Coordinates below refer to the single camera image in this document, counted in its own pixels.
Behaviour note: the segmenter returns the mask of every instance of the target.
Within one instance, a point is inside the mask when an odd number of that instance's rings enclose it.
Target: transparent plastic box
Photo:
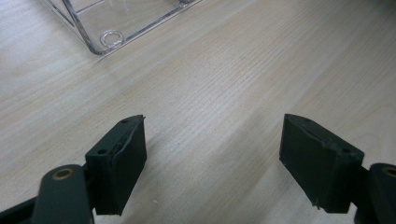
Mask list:
[[[42,0],[98,55],[138,38],[201,0]]]

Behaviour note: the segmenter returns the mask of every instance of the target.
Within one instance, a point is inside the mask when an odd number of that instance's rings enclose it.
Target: wood grain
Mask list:
[[[0,210],[146,118],[122,217],[97,223],[353,223],[311,206],[278,160],[283,115],[396,163],[396,4],[204,0],[106,57],[38,1],[0,5]]]

